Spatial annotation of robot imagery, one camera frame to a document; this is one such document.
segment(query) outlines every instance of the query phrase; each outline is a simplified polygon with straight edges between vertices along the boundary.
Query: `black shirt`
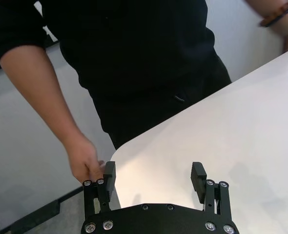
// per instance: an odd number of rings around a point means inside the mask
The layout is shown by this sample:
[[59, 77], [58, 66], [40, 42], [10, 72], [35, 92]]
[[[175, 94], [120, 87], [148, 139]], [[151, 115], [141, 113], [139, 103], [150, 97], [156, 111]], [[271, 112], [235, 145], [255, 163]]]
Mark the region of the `black shirt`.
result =
[[47, 25], [80, 84], [128, 93], [210, 69], [214, 35], [205, 0], [0, 0], [0, 58], [20, 45], [43, 46]]

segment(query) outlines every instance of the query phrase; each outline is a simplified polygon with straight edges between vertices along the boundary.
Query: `gray floor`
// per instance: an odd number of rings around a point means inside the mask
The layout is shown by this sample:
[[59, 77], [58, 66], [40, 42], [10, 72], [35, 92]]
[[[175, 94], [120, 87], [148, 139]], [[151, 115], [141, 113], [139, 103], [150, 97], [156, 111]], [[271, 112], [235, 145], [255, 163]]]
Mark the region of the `gray floor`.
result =
[[[120, 208], [116, 191], [113, 192], [110, 208]], [[83, 192], [61, 203], [60, 214], [45, 223], [29, 230], [25, 234], [80, 234], [84, 222]]]

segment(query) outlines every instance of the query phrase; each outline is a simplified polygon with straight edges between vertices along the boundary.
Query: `finger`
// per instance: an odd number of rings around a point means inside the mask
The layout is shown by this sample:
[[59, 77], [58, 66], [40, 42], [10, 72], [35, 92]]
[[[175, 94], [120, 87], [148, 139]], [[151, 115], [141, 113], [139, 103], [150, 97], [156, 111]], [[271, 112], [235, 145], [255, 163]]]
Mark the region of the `finger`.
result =
[[90, 175], [93, 180], [96, 181], [98, 179], [103, 178], [103, 172], [97, 159], [93, 159], [88, 165], [88, 168], [90, 170]]

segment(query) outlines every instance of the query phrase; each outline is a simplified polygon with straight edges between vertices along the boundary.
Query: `white wall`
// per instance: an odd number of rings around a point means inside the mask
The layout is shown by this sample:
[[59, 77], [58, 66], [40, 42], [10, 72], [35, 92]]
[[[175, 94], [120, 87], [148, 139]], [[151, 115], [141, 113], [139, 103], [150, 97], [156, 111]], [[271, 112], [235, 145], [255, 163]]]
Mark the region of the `white wall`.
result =
[[282, 53], [283, 40], [258, 27], [261, 18], [243, 0], [207, 0], [207, 26], [215, 48], [235, 81]]
[[[208, 26], [216, 49], [236, 80], [281, 53], [282, 41], [257, 28], [259, 18], [243, 2], [208, 0]], [[114, 148], [100, 127], [87, 91], [58, 47], [49, 50], [65, 98], [80, 128], [97, 145], [100, 158]], [[77, 188], [64, 149], [40, 117], [0, 71], [0, 222], [2, 227]]]
[[[49, 50], [66, 101], [99, 157], [114, 153], [100, 126], [92, 99], [78, 83], [59, 47]], [[65, 150], [37, 113], [0, 71], [0, 223], [2, 227], [80, 187]]]

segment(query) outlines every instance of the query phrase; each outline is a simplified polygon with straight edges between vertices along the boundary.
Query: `screw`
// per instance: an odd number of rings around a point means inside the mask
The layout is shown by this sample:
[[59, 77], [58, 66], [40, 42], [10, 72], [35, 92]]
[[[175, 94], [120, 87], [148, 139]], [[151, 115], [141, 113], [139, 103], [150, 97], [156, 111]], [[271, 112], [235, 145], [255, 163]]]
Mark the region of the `screw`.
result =
[[205, 224], [205, 227], [209, 230], [209, 231], [214, 231], [216, 230], [216, 226], [213, 223], [207, 222]]
[[111, 220], [105, 221], [105, 222], [103, 223], [103, 228], [104, 228], [104, 230], [110, 230], [110, 229], [113, 228], [113, 226], [114, 226], [114, 223], [113, 223], [113, 221], [111, 221]]
[[142, 206], [142, 209], [143, 209], [144, 211], [147, 211], [147, 210], [148, 210], [148, 208], [149, 208], [149, 206], [148, 206], [148, 205], [146, 205], [146, 204]]
[[225, 183], [225, 182], [220, 182], [220, 185], [222, 186], [222, 187], [227, 187], [227, 183]]
[[209, 179], [209, 180], [207, 180], [207, 184], [208, 184], [208, 185], [214, 185], [214, 182]]
[[234, 228], [232, 228], [231, 226], [229, 225], [225, 225], [223, 227], [224, 231], [227, 233], [227, 234], [234, 234], [235, 233], [235, 230]]
[[94, 223], [89, 223], [89, 224], [87, 224], [86, 226], [85, 226], [85, 232], [86, 233], [92, 233], [92, 232], [94, 232], [95, 231], [95, 224]]
[[104, 184], [104, 179], [98, 179], [98, 180], [97, 180], [97, 183], [98, 183], [98, 184]]
[[83, 184], [84, 184], [85, 186], [89, 186], [89, 185], [91, 184], [91, 181], [90, 181], [90, 180], [86, 180], [85, 182], [83, 182]]
[[167, 208], [168, 208], [168, 210], [170, 210], [170, 211], [173, 211], [173, 210], [174, 210], [173, 205], [167, 205]]

